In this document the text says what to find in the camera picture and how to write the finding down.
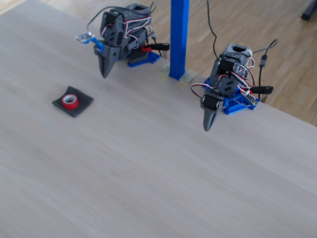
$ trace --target black square pad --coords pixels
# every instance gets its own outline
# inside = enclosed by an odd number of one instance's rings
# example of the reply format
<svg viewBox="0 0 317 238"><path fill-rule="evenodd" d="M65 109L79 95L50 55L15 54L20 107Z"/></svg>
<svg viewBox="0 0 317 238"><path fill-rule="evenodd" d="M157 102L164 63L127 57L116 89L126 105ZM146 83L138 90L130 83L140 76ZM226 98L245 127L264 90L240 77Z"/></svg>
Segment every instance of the black square pad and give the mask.
<svg viewBox="0 0 317 238"><path fill-rule="evenodd" d="M61 103L61 99L66 95L66 94L75 94L78 97L78 107L75 108L74 110L67 110L63 107ZM71 115L72 117L77 117L79 114L81 114L88 106L92 103L94 99L83 92L79 91L76 88L73 88L71 86L68 86L66 92L58 99L52 101L53 105L58 107L59 109L63 110L67 114Z"/></svg>

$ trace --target blue vertical post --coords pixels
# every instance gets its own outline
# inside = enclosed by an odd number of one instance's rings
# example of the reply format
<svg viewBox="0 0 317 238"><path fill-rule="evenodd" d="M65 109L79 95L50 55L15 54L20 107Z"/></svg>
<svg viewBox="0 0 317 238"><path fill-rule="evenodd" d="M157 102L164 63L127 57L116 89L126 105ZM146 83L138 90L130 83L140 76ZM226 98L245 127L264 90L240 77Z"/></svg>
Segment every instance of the blue vertical post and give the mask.
<svg viewBox="0 0 317 238"><path fill-rule="evenodd" d="M190 0L171 0L170 73L179 80L185 73Z"/></svg>

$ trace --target red tape roll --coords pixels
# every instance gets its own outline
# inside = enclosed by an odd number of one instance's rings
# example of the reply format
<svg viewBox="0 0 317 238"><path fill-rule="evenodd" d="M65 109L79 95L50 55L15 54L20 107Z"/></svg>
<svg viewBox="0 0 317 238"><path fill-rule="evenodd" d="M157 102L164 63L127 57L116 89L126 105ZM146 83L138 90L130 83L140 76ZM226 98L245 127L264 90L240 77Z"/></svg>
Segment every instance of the red tape roll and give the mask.
<svg viewBox="0 0 317 238"><path fill-rule="evenodd" d="M78 107L78 97L75 94L66 94L61 99L63 107L67 110L74 110Z"/></svg>

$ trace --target wire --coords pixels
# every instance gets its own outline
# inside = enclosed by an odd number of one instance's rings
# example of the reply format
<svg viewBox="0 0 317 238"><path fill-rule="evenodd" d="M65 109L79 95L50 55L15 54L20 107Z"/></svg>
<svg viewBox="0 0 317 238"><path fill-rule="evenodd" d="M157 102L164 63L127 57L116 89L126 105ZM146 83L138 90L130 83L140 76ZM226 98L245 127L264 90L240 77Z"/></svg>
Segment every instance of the wire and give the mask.
<svg viewBox="0 0 317 238"><path fill-rule="evenodd" d="M239 103L237 100L233 100L233 101L236 102L237 104L240 104L240 105L245 106L245 107L249 106L249 104L245 105L245 104Z"/></svg>
<svg viewBox="0 0 317 238"><path fill-rule="evenodd" d="M249 64L249 59L251 59L251 60L252 60L252 62L253 62L253 65L252 65L252 66L250 66L250 67L248 67L248 64ZM249 59L248 59L248 63L247 63L247 65L246 65L246 67L247 67L247 68L254 68L254 67L256 66L256 62L254 61L254 58L250 57Z"/></svg>
<svg viewBox="0 0 317 238"><path fill-rule="evenodd" d="M274 41L271 42L271 44L270 44L267 48L262 49L262 50L255 51L255 52L253 52L253 53L256 53L256 52L260 52L260 51L265 50L264 56L267 56L268 50L269 50L269 49L272 49L274 46L276 46L277 43L278 43L278 39L275 39ZM260 65L259 87L261 87L262 70L263 70L263 68L264 68L264 65ZM259 98L259 100L261 101L261 94L260 94L260 93L259 93L258 98Z"/></svg>
<svg viewBox="0 0 317 238"><path fill-rule="evenodd" d="M241 66L242 68L246 69L246 70L249 72L249 74L251 75L252 82L253 82L253 87L254 87L256 83L255 83L255 81L254 81L254 77L253 77L251 71L250 71L247 67L245 67L245 66L243 66L243 65L240 65L240 66Z"/></svg>
<svg viewBox="0 0 317 238"><path fill-rule="evenodd" d="M139 15L149 16L149 15L151 15L151 14L155 11L156 7L157 7L157 3L154 1L154 2L152 2L151 6L150 6L150 10L151 10L150 13L140 13L140 12L137 12L137 11L135 11L135 10L132 10L132 9L129 9L129 8L126 8L126 7L121 7L121 6L107 6L107 7L103 8L103 9L101 9L101 10L93 17L93 19L90 20L90 22L87 24L87 31L89 31L89 25L96 19L96 17L97 17L100 13L102 13L102 12L105 11L106 9L109 9L109 8L119 8L119 9L122 9L122 10L127 10L127 11L134 12L134 13L139 14Z"/></svg>
<svg viewBox="0 0 317 238"><path fill-rule="evenodd" d="M192 85L190 86L190 89L192 90L192 92L193 92L195 95L197 95L197 96L200 97L200 98L202 98L202 95L200 95L200 94L198 94L198 93L196 93L196 92L194 91L193 87L195 87L195 86L206 86L206 87L208 87L208 88L210 88L210 89L215 89L215 87L214 87L214 88L213 88L213 87L210 87L208 84L205 84L205 83L194 83L194 84L192 84Z"/></svg>
<svg viewBox="0 0 317 238"><path fill-rule="evenodd" d="M278 43L278 39L275 39L274 41L272 41L272 43L269 45L269 47L260 49L260 50L258 50L258 51L254 51L253 53L255 54L255 53L257 53L257 52L266 51L265 54L267 54L267 51L268 51L269 49L272 49L274 46L276 46L277 43Z"/></svg>
<svg viewBox="0 0 317 238"><path fill-rule="evenodd" d="M139 44L139 39L137 38L137 37L135 37L134 35L128 35L128 37L133 37L134 39L136 39L137 40L137 46L136 47L134 47L134 49L137 49L139 46L140 46L140 44Z"/></svg>
<svg viewBox="0 0 317 238"><path fill-rule="evenodd" d="M112 26L112 27L114 27L114 25L112 25L112 24L107 24L107 25L104 27L103 31L101 32L100 36L103 36L103 35L104 35L105 30L107 29L107 26Z"/></svg>
<svg viewBox="0 0 317 238"><path fill-rule="evenodd" d="M213 52L214 52L214 55L216 56L216 58L218 57L217 56L217 53L216 53L216 50L215 50L215 45L216 45L216 40L217 40L217 35L214 33L213 31L213 28L211 26L211 23L210 23L210 14L209 14L209 0L207 0L207 11L208 11L208 23L209 23L209 27L211 29L211 32L212 34L214 35L214 41L213 41Z"/></svg>
<svg viewBox="0 0 317 238"><path fill-rule="evenodd" d="M138 27L135 27L135 28L129 30L129 31L126 33L126 35L129 35L131 31L134 31L134 30L137 30L137 29L140 29L140 28L145 27L148 23L149 23L149 20L147 20L142 26L138 26Z"/></svg>

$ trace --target white wire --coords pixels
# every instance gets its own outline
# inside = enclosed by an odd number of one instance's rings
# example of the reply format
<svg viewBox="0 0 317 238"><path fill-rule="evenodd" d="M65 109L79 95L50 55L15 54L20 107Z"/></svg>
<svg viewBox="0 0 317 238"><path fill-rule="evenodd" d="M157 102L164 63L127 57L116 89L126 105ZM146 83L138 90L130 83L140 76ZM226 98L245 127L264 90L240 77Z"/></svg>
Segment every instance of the white wire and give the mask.
<svg viewBox="0 0 317 238"><path fill-rule="evenodd" d="M200 98L202 98L202 95L200 95L200 94L198 94L198 93L196 93L196 92L194 91L193 87L195 87L195 86L206 86L206 87L209 87L210 89L215 89L215 87L214 87L214 88L213 88L213 87L210 87L208 84L205 84L205 83L194 83L194 84L192 84L192 85L190 86L190 89L192 90L192 92L193 92L195 95L197 95L197 96L200 97Z"/></svg>
<svg viewBox="0 0 317 238"><path fill-rule="evenodd" d="M252 60L252 62L253 62L253 65L252 65L252 66L250 66L250 67L248 67L248 64L249 64L249 59L251 59L251 60ZM250 68L254 68L254 67L256 66L256 62L255 62L254 58L250 57L249 59L248 59L248 63L247 63L247 65L246 65L246 66L247 66L247 68L249 68L249 69L250 69Z"/></svg>
<svg viewBox="0 0 317 238"><path fill-rule="evenodd" d="M127 32L127 30L128 30L128 24L129 24L130 22L138 22L138 21L145 21L145 20L147 20L146 23L142 26L142 27L144 27L144 26L146 26L146 24L149 22L149 19L151 19L151 18L152 18L152 17L149 16L149 17L146 17L146 18L136 19L136 20L130 20L130 21L125 22L125 23L126 23L126 26L125 26L124 36L127 36L127 35L130 33L130 31L133 31L133 30L135 30L135 29L141 28L141 27L136 27L136 28L133 28L133 29L131 29L131 30L129 30L129 31Z"/></svg>
<svg viewBox="0 0 317 238"><path fill-rule="evenodd" d="M136 47L134 47L134 49L137 49L138 47L139 47L139 39L138 38L136 38L134 35L128 35L129 37L133 37L134 39L136 39L137 40L137 46Z"/></svg>
<svg viewBox="0 0 317 238"><path fill-rule="evenodd" d="M126 36L129 35L129 33L130 33L131 31L134 31L134 30L137 30L137 29L140 29L140 28L145 27L148 23L149 23L149 20L147 20L142 26L138 26L138 27L135 27L135 28L129 30L129 31L126 33Z"/></svg>
<svg viewBox="0 0 317 238"><path fill-rule="evenodd" d="M250 106L250 105L245 105L245 104L239 103L237 100L233 100L233 101L236 102L237 104L240 104L240 105L245 106L245 107Z"/></svg>
<svg viewBox="0 0 317 238"><path fill-rule="evenodd" d="M152 30L152 26L151 25L149 25L149 27L150 27L150 33L149 33L149 35L151 35L152 34L152 32L153 32L153 30Z"/></svg>
<svg viewBox="0 0 317 238"><path fill-rule="evenodd" d="M101 32L100 36L103 36L105 30L107 29L107 26L104 27L103 31Z"/></svg>

